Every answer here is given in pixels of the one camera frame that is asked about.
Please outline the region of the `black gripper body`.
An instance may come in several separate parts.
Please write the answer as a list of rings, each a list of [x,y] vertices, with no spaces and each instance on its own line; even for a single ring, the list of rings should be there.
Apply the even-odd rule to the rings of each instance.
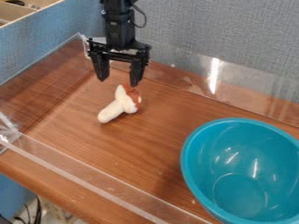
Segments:
[[[107,66],[111,60],[126,63],[138,61],[142,67],[146,67],[150,63],[151,46],[135,39],[126,47],[109,45],[94,38],[87,40],[87,44],[87,55],[95,66]]]

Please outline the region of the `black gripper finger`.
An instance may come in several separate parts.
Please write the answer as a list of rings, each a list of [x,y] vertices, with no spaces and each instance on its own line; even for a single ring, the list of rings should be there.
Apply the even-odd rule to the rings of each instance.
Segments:
[[[91,54],[91,60],[94,63],[98,79],[105,81],[110,76],[110,59],[102,53],[94,52]]]
[[[138,86],[141,80],[143,79],[147,64],[147,58],[139,58],[131,61],[130,84],[133,88]]]

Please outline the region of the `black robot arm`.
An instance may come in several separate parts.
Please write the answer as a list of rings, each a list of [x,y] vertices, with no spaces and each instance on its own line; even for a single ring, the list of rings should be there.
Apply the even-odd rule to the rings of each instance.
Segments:
[[[135,11],[145,12],[135,6],[138,0],[101,0],[106,22],[107,43],[89,39],[89,56],[94,63],[98,79],[110,76],[110,61],[117,60],[131,65],[130,84],[137,87],[150,64],[151,46],[137,40]]]

